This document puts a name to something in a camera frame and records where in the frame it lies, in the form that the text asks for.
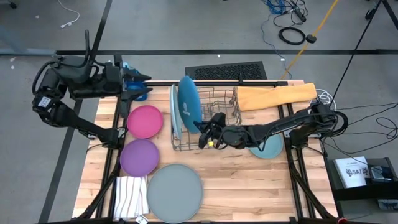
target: gray plate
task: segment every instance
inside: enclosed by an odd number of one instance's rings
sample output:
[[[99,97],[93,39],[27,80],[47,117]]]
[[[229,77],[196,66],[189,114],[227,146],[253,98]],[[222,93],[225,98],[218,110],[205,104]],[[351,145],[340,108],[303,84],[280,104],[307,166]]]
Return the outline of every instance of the gray plate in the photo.
[[[171,164],[151,178],[147,199],[150,210],[166,223],[181,223],[192,218],[203,201],[199,175],[186,165]]]

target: dish towel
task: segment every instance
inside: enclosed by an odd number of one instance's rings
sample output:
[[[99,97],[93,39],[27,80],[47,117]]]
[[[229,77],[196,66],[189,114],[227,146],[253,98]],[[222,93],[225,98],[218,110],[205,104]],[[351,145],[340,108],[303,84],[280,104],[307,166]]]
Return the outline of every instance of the dish towel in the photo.
[[[147,177],[117,177],[115,219],[125,220],[148,213]]]
[[[313,83],[276,88],[238,87],[238,103],[241,111],[259,110],[285,103],[313,100],[317,91]]]

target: pink plate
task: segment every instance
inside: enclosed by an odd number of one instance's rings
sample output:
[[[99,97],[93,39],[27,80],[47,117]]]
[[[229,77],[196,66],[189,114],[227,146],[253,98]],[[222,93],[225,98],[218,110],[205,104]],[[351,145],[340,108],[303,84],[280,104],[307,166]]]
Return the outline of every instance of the pink plate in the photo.
[[[151,105],[137,107],[127,118],[127,128],[136,138],[150,138],[162,129],[162,125],[162,113]]]

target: white cable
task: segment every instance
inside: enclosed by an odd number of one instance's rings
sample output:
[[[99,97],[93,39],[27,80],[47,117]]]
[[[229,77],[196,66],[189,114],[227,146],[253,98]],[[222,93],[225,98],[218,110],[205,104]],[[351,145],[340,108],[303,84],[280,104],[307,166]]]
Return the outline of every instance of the white cable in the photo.
[[[331,103],[331,100],[333,99],[333,96],[330,93],[328,93],[326,90],[322,90],[322,89],[316,89],[316,91],[317,91],[317,94],[318,94],[318,91],[321,92],[321,94],[318,95],[318,98],[321,100],[322,103],[328,104],[328,105]],[[333,100],[333,105],[335,106],[335,111],[336,111],[337,110],[337,104],[336,104],[335,100]]]
[[[70,22],[67,22],[66,24],[61,25],[61,28],[64,28],[66,25],[71,26],[74,22],[76,22],[76,21],[80,18],[80,13],[77,12],[77,11],[75,11],[75,10],[68,9],[67,7],[63,6],[63,4],[61,3],[60,0],[58,0],[58,2],[60,3],[60,5],[61,5],[64,9],[66,9],[66,10],[68,10],[68,11],[71,11],[71,12],[74,12],[74,13],[77,14],[77,18],[76,18],[75,20],[70,21]]]

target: orange towel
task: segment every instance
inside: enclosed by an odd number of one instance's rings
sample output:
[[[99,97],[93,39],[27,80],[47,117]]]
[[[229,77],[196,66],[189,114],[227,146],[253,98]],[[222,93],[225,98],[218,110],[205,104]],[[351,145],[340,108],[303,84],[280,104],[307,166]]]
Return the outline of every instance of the orange towel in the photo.
[[[241,111],[259,110],[285,103],[313,100],[317,91],[313,83],[276,88],[238,87],[238,103]]]

